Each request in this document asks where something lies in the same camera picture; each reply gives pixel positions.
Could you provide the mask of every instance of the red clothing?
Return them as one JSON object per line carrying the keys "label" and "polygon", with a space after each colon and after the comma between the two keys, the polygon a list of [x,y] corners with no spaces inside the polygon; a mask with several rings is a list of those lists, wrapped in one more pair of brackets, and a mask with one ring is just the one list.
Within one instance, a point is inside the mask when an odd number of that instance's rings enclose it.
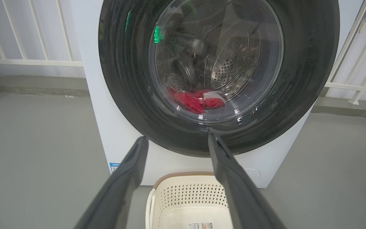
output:
{"label": "red clothing", "polygon": [[211,91],[209,89],[186,93],[180,93],[174,89],[171,89],[170,91],[174,99],[177,100],[180,105],[185,106],[190,112],[196,114],[204,114],[204,109],[214,109],[225,106],[225,101],[222,100],[221,96],[204,98],[204,93]]}

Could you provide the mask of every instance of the beige laundry basket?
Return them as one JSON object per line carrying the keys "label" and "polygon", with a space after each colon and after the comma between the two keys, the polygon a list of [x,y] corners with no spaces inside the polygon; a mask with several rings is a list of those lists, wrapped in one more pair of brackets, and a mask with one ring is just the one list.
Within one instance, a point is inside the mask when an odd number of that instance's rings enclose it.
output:
{"label": "beige laundry basket", "polygon": [[169,174],[146,202],[146,229],[232,229],[224,187],[211,172]]}

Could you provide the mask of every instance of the wall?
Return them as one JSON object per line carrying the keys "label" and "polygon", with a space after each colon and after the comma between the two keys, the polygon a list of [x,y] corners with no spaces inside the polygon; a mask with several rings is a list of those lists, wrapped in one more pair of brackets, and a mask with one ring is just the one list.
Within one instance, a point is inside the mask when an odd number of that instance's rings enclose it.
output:
{"label": "wall", "polygon": [[[65,39],[61,28],[56,1],[34,0],[34,2],[50,60],[68,61],[69,59],[67,55]],[[42,51],[42,45],[39,42],[36,26],[33,22],[29,1],[7,0],[7,6],[11,11],[13,23],[18,30],[18,34],[22,40],[22,43],[24,44],[24,49],[28,59],[45,59]],[[81,61],[76,32],[74,30],[70,1],[61,0],[61,6],[74,61]],[[0,0],[0,43],[6,58],[22,59],[4,9],[3,0]],[[63,66],[25,66],[0,64],[0,74],[85,78],[83,68]]]}
{"label": "wall", "polygon": [[[366,26],[362,33],[357,33],[355,38],[353,39],[350,49],[348,50],[344,61],[340,65],[340,68],[335,76],[333,82],[339,84],[345,84],[346,78],[350,73],[351,68],[355,64],[363,46],[366,43]],[[366,54],[363,57],[362,62],[357,67],[357,71],[351,77],[350,84],[359,86],[366,75]],[[344,98],[344,99],[351,99],[354,95],[354,90],[344,90],[344,89],[337,89],[337,88],[330,88],[326,94],[327,97],[337,97],[337,98]],[[363,94],[361,97],[362,100],[366,100],[366,93]]]}

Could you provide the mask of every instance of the green clip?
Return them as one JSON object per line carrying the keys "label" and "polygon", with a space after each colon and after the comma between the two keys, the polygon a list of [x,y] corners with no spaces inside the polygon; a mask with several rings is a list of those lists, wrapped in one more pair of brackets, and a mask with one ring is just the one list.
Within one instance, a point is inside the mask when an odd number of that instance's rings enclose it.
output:
{"label": "green clip", "polygon": [[161,28],[160,26],[155,27],[155,33],[153,35],[155,43],[159,43],[163,39],[162,32],[160,32]]}

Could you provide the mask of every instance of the front-loading washing machine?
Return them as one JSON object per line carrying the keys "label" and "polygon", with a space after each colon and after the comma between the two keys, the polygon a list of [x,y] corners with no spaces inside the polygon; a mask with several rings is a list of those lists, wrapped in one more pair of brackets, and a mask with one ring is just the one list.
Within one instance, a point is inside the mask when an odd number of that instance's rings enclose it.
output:
{"label": "front-loading washing machine", "polygon": [[267,187],[361,4],[72,1],[110,171],[141,135],[151,140],[141,184],[153,185],[174,172],[212,171],[212,132],[256,186]]}

